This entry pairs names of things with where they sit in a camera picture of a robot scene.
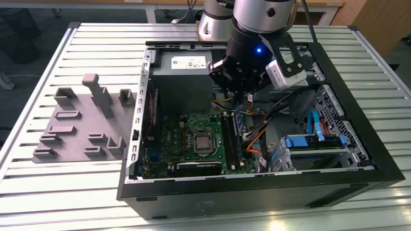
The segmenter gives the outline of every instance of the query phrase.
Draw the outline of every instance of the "yellow cable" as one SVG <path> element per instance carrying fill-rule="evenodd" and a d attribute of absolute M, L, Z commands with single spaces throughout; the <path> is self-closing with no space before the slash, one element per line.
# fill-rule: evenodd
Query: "yellow cable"
<path fill-rule="evenodd" d="M 229 101 L 229 100 L 230 100 L 230 98 L 224 99 L 224 100 L 212 100 L 212 102 L 218 102 L 218 103 L 221 103 L 221 102 L 226 102 L 226 101 Z"/>

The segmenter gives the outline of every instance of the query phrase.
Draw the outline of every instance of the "black trash bin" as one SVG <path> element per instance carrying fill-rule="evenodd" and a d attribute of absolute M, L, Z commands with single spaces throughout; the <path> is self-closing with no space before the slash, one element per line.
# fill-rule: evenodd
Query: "black trash bin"
<path fill-rule="evenodd" d="M 0 17 L 17 35 L 31 39 L 39 35 L 31 14 L 25 8 L 0 8 Z"/>
<path fill-rule="evenodd" d="M 22 38 L 0 19 L 0 50 L 18 64 L 34 61 L 39 52 L 30 39 Z"/>

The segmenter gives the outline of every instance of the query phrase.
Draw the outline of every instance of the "motherboard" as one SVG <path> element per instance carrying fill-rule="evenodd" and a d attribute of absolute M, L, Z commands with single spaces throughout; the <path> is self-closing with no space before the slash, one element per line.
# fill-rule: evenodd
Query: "motherboard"
<path fill-rule="evenodd" d="M 213 175 L 254 173 L 252 157 L 236 159 L 238 164 L 230 164 L 224 140 L 226 128 L 221 127 L 221 122 L 220 114 L 165 116 L 161 121 L 160 147 L 148 148 L 144 158 L 145 178 L 174 177 L 174 168 L 185 169 L 184 175 L 202 175 L 202 172 Z"/>

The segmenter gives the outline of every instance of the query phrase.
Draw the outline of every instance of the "ram slot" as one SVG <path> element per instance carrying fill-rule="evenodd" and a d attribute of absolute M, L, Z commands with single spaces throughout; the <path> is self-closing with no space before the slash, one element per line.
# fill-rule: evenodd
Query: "ram slot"
<path fill-rule="evenodd" d="M 238 153 L 237 153 L 237 136 L 234 132 L 233 117 L 230 115 L 220 115 L 222 140 L 225 149 L 226 167 L 233 170 L 238 166 Z"/>

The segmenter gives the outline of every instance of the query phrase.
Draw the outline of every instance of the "white sticker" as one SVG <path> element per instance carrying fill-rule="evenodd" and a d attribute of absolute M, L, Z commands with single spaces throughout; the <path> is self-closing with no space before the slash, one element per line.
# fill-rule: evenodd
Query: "white sticker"
<path fill-rule="evenodd" d="M 174 56 L 170 59 L 172 69 L 205 69 L 205 56 Z"/>
<path fill-rule="evenodd" d="M 248 102 L 252 103 L 252 94 L 248 94 L 248 95 L 246 95 L 246 99 L 248 99 Z"/>
<path fill-rule="evenodd" d="M 258 157 L 257 161 L 261 163 L 264 167 L 266 166 L 266 160 L 261 156 Z"/>

